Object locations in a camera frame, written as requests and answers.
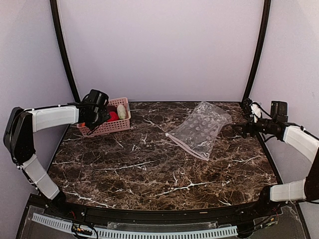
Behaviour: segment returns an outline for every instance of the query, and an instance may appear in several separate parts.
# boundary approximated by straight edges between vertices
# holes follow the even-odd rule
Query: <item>black frame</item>
[[[65,72],[69,81],[69,85],[70,85],[74,100],[76,102],[80,102],[79,93],[77,91],[74,77],[72,75],[72,71],[71,71],[71,67],[70,67],[70,63],[69,63],[69,59],[67,56],[66,47],[65,47],[65,43],[63,39],[62,28],[61,28],[58,7],[57,7],[57,0],[50,0],[50,3],[51,3],[51,11],[52,11],[56,37],[57,37],[63,65],[65,68]],[[250,71],[245,93],[243,96],[243,100],[249,97],[255,77],[256,77],[256,73],[257,73],[257,69],[258,69],[258,65],[259,65],[259,61],[260,61],[260,57],[262,53],[263,43],[266,36],[266,29],[267,29],[267,23],[268,23],[269,12],[270,12],[270,4],[271,4],[271,0],[264,0],[264,8],[263,8],[260,32],[258,36],[258,42],[256,46],[254,60],[252,63],[252,68]],[[266,144],[264,143],[262,137],[259,134],[257,135],[257,139],[259,143],[261,144],[261,147],[272,167],[272,170],[274,171],[274,174],[277,179],[277,183],[282,184],[283,183],[282,179],[279,175],[279,172],[275,166],[273,158],[271,157],[271,154]],[[48,201],[41,196],[37,196],[33,194],[30,195],[22,215],[21,223],[20,223],[16,238],[19,238],[22,232],[23,222],[25,220],[25,217],[27,215],[27,211],[30,205],[45,209],[45,212],[47,214],[60,216],[54,210],[52,211],[50,208],[47,208],[47,203]],[[106,209],[106,208],[91,207],[91,206],[68,203],[68,205],[71,206],[72,210],[75,212],[78,220],[86,222],[86,223],[94,223],[97,225],[105,225],[107,224],[107,222],[122,222],[122,223],[134,222],[135,224],[145,224],[145,223],[146,224],[187,224],[187,223],[218,221],[219,225],[232,224],[232,225],[237,225],[239,229],[253,226],[253,220],[260,217],[260,215],[257,215],[257,214],[239,215],[238,213],[235,213],[236,211],[246,208],[248,206],[251,206],[253,204],[254,203],[246,203],[246,204],[241,204],[236,206],[210,208],[210,209],[202,209],[202,210],[134,211],[134,210]],[[310,239],[307,224],[305,222],[305,219],[301,212],[299,204],[296,204],[296,207],[304,227],[306,238]]]

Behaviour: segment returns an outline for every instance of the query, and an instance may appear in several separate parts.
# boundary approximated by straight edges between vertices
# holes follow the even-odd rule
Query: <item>black pole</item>
[[[245,89],[245,93],[244,93],[242,102],[244,101],[244,99],[249,97],[251,89],[253,88],[253,84],[254,84],[254,80],[256,77],[258,64],[260,61],[260,56],[261,56],[261,52],[263,50],[264,40],[265,40],[265,36],[266,36],[266,29],[267,29],[269,12],[270,12],[270,3],[271,3],[271,0],[264,1],[263,16],[261,19],[255,56],[254,56],[253,64],[251,66],[251,70],[250,70],[250,74],[249,74],[249,78],[248,78],[248,82],[246,85],[246,89]]]
[[[51,11],[52,11],[52,18],[53,18],[53,23],[54,23],[54,28],[55,28],[56,39],[58,41],[58,45],[60,48],[60,54],[62,57],[66,77],[68,78],[73,98],[74,98],[75,102],[79,103],[79,102],[81,102],[81,99],[80,99],[78,90],[76,89],[76,85],[75,85],[75,81],[74,81],[73,74],[71,71],[71,66],[70,66],[68,54],[66,53],[66,48],[65,48],[63,34],[62,34],[62,28],[61,28],[61,22],[60,22],[60,17],[59,17],[57,0],[50,0],[50,4],[51,4]]]

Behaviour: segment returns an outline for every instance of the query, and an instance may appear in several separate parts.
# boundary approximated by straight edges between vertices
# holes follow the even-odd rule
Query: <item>red ball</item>
[[[109,114],[110,114],[111,118],[108,120],[108,122],[113,122],[113,121],[117,121],[120,119],[118,114],[115,113],[114,111],[109,112]]]

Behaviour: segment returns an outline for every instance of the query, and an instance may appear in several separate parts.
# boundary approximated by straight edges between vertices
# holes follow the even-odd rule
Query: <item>dark marble table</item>
[[[131,130],[84,138],[69,127],[49,169],[67,201],[136,210],[186,210],[253,202],[275,175],[256,138],[230,125],[210,160],[186,153],[165,133],[198,103],[130,103]],[[214,103],[244,122],[238,103]]]

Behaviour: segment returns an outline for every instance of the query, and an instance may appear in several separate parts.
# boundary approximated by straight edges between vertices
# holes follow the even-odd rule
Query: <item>white cable tray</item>
[[[72,234],[72,222],[69,220],[64,221],[33,213],[32,221],[65,233]],[[87,226],[81,226],[81,228],[92,232],[92,230]],[[98,232],[99,239],[218,239],[238,235],[237,226],[179,233],[126,232],[97,227],[95,227],[95,229]],[[96,238],[95,232],[93,232],[90,238]]]

